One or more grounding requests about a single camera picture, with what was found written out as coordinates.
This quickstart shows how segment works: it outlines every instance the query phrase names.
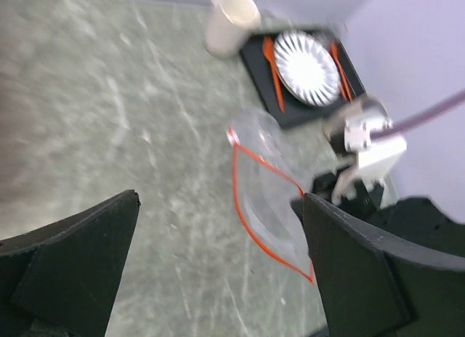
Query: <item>white cup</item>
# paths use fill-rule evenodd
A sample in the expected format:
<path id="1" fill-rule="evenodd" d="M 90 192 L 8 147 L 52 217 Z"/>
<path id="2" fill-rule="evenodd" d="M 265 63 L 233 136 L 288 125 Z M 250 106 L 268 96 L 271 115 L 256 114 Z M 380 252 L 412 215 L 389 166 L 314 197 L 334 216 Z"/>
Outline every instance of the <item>white cup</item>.
<path id="1" fill-rule="evenodd" d="M 206 26 L 206 49 L 217 57 L 239 52 L 253 29 L 260 26 L 260 12 L 253 0 L 211 0 L 214 7 Z"/>

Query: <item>orange knife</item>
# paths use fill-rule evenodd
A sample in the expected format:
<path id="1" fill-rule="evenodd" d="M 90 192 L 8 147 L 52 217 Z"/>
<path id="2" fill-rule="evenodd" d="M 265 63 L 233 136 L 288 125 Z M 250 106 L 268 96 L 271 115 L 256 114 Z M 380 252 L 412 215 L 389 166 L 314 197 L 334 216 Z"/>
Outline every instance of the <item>orange knife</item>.
<path id="1" fill-rule="evenodd" d="M 283 93 L 281 92 L 281 84 L 278 78 L 278 71 L 276 70 L 275 64 L 275 50 L 273 47 L 273 40 L 270 37 L 263 38 L 263 55 L 270 63 L 271 75 L 273 77 L 273 83 L 275 85 L 276 98 L 278 99 L 278 104 L 281 112 L 284 113 L 284 100 Z"/>
<path id="2" fill-rule="evenodd" d="M 347 83 L 347 79 L 346 79 L 344 70 L 342 69 L 342 65 L 339 62 L 339 58 L 338 58 L 338 55 L 337 55 L 336 42 L 332 43 L 330 53 L 331 53 L 331 56 L 333 57 L 334 62 L 337 65 L 337 68 L 339 69 L 339 74 L 341 75 L 341 94 L 342 94 L 342 97 L 345 98 L 346 100 L 352 101 L 352 94 L 350 92 L 349 84 Z"/>

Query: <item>paper plate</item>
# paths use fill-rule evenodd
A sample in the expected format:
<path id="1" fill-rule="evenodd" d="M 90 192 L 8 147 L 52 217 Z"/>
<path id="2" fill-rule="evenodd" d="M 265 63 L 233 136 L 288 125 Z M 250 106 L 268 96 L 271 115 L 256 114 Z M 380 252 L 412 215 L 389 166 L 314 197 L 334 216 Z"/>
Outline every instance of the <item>paper plate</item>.
<path id="1" fill-rule="evenodd" d="M 339 96 L 340 78 L 329 52 L 304 31 L 282 32 L 275 40 L 275 62 L 285 87 L 302 102 L 326 106 Z"/>

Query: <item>clear plastic bag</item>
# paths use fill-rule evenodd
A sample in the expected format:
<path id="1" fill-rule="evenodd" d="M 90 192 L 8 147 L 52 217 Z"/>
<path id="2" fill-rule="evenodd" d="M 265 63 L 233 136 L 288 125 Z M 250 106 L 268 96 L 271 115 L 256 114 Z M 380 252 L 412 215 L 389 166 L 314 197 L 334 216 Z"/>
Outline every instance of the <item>clear plastic bag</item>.
<path id="1" fill-rule="evenodd" d="M 291 163 L 292 147 L 263 110 L 240 112 L 227 136 L 233 147 L 235 207 L 243 226 L 268 255 L 313 283 L 307 240 L 290 206 L 310 189 L 312 176 Z"/>

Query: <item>marble floor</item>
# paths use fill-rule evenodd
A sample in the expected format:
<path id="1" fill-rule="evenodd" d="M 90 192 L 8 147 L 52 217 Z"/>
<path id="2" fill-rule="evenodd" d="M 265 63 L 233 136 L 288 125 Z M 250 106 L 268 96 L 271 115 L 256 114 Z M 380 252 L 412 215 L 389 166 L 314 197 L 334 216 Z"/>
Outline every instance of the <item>marble floor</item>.
<path id="1" fill-rule="evenodd" d="M 0 238 L 141 197 L 107 336 L 300 337 L 325 321 L 317 288 L 236 216 L 225 128 L 260 103 L 238 58 L 204 50 L 207 13 L 0 0 Z M 286 133 L 312 173 L 337 164 L 320 125 Z"/>

